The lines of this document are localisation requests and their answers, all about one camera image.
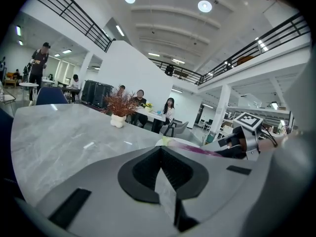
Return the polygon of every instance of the white shirt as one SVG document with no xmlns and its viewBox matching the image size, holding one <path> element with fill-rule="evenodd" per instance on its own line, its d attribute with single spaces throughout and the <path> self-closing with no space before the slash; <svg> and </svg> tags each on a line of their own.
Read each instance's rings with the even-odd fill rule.
<svg viewBox="0 0 316 237">
<path fill-rule="evenodd" d="M 168 107 L 167 113 L 165 114 L 166 119 L 173 120 L 174 118 L 174 108 Z"/>
<path fill-rule="evenodd" d="M 78 81 L 75 81 L 74 79 L 71 79 L 69 87 L 81 89 L 81 81 L 78 79 Z"/>
</svg>

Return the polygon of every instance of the gray marble tabletop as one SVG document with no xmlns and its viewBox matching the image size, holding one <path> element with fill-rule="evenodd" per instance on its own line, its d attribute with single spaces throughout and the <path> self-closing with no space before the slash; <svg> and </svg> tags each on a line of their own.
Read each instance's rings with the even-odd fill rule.
<svg viewBox="0 0 316 237">
<path fill-rule="evenodd" d="M 11 152 L 14 172 L 27 203 L 35 206 L 52 188 L 87 165 L 152 147 L 162 135 L 80 104 L 40 105 L 16 111 Z"/>
</svg>

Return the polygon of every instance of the white flower pot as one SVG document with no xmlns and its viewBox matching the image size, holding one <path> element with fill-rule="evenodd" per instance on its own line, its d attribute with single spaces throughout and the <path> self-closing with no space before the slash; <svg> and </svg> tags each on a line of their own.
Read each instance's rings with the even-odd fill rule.
<svg viewBox="0 0 316 237">
<path fill-rule="evenodd" d="M 125 124 L 126 116 L 119 117 L 114 114 L 111 116 L 111 125 L 116 126 L 117 128 L 122 128 Z"/>
</svg>

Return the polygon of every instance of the white ceiling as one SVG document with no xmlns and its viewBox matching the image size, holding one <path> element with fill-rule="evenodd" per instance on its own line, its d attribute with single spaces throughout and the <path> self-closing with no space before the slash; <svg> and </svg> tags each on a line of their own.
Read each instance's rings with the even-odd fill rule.
<svg viewBox="0 0 316 237">
<path fill-rule="evenodd" d="M 16 34 L 15 26 L 17 25 L 21 27 L 22 36 Z M 21 40 L 23 45 L 34 50 L 40 49 L 43 43 L 48 42 L 51 46 L 49 55 L 54 56 L 58 53 L 60 54 L 58 59 L 74 65 L 81 65 L 87 54 L 87 50 L 82 46 L 23 12 L 20 12 L 9 26 L 7 38 L 13 42 Z M 63 54 L 62 51 L 67 49 L 72 52 Z M 100 66 L 101 60 L 93 56 L 90 64 Z"/>
<path fill-rule="evenodd" d="M 137 29 L 142 44 L 142 52 L 149 58 L 170 62 L 163 55 L 186 62 L 181 65 L 190 70 L 197 70 L 198 64 L 207 60 L 201 74 L 254 41 L 272 29 L 271 24 L 259 7 L 245 27 L 242 27 L 233 38 L 226 41 L 220 48 L 214 40 L 219 35 L 225 37 L 225 25 L 234 24 L 236 13 L 248 13 L 255 8 L 255 0 L 207 0 L 213 9 L 203 13 L 198 9 L 201 0 L 136 0 L 127 4 L 132 15 L 132 24 Z M 216 52 L 205 59 L 210 47 Z M 159 54 L 160 57 L 148 55 L 148 52 Z"/>
</svg>

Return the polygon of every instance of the black railing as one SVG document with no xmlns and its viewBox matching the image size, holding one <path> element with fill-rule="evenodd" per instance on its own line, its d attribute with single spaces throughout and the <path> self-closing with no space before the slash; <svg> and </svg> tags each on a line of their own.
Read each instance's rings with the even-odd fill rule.
<svg viewBox="0 0 316 237">
<path fill-rule="evenodd" d="M 194 71 L 173 65 L 171 63 L 162 62 L 159 60 L 150 59 L 153 63 L 155 63 L 161 70 L 166 71 L 167 66 L 173 66 L 172 72 L 166 72 L 172 77 L 176 77 L 180 80 L 188 81 L 194 83 L 195 85 L 200 85 L 202 82 L 202 75 L 196 73 Z"/>
<path fill-rule="evenodd" d="M 74 0 L 38 0 L 77 28 L 105 52 L 111 39 Z"/>
<path fill-rule="evenodd" d="M 248 46 L 244 47 L 242 50 L 226 59 L 226 61 L 223 61 L 217 67 L 206 73 L 203 76 L 202 83 L 309 32 L 310 29 L 303 16 L 298 13 L 263 34 Z"/>
</svg>

